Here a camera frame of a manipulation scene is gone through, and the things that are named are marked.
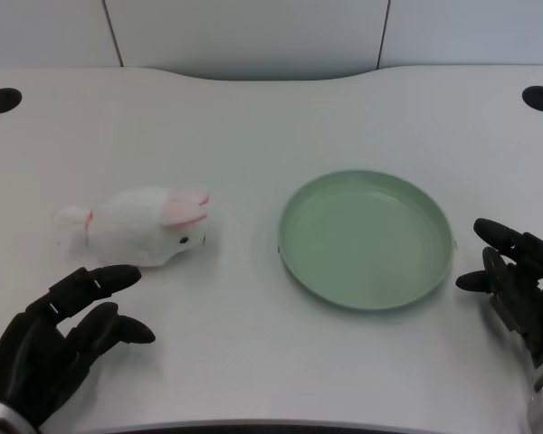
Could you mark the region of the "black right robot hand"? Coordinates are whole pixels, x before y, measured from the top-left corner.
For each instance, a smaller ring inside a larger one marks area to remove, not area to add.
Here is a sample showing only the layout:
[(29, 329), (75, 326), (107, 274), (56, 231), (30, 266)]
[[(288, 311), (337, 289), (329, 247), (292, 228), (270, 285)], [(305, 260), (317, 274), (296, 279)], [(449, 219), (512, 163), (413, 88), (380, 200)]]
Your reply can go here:
[(521, 336), (538, 368), (543, 364), (543, 240), (484, 218), (473, 230), (487, 243), (483, 269), (459, 276), (455, 285), (489, 294), (492, 308)]

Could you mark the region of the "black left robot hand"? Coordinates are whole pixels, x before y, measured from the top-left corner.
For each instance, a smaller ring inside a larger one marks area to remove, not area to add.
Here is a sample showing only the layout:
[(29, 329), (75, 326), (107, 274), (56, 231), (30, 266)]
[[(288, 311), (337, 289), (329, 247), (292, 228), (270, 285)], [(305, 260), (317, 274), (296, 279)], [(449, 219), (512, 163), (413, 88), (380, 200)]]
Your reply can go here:
[(110, 301), (140, 278), (131, 265), (80, 268), (12, 319), (0, 338), (0, 410), (7, 423), (38, 430), (114, 345), (155, 341), (146, 325)]

